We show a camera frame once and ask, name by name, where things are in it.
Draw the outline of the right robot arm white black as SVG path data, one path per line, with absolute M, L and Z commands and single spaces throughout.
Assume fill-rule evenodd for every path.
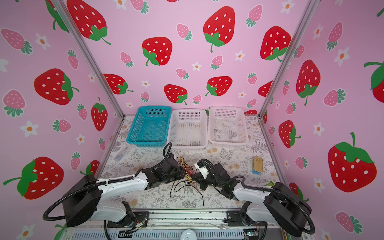
M 310 217 L 312 209 L 290 188 L 280 182 L 272 187 L 257 187 L 246 184 L 246 177 L 230 177 L 221 164 L 212 164 L 207 159 L 195 163 L 197 173 L 192 176 L 201 190 L 211 186 L 229 200 L 262 204 L 272 218 L 287 233 L 300 237 L 302 233 L 314 235 L 316 227 Z

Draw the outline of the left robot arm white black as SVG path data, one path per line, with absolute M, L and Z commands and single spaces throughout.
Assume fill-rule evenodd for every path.
M 126 201 L 108 200 L 130 192 L 141 192 L 181 180 L 186 171 L 171 153 L 172 144 L 163 149 L 163 159 L 150 168 L 140 168 L 135 174 L 112 179 L 83 177 L 61 199 L 43 214 L 47 222 L 65 220 L 66 226 L 76 227 L 87 221 L 106 221 L 111 227 L 127 227 L 137 221 Z

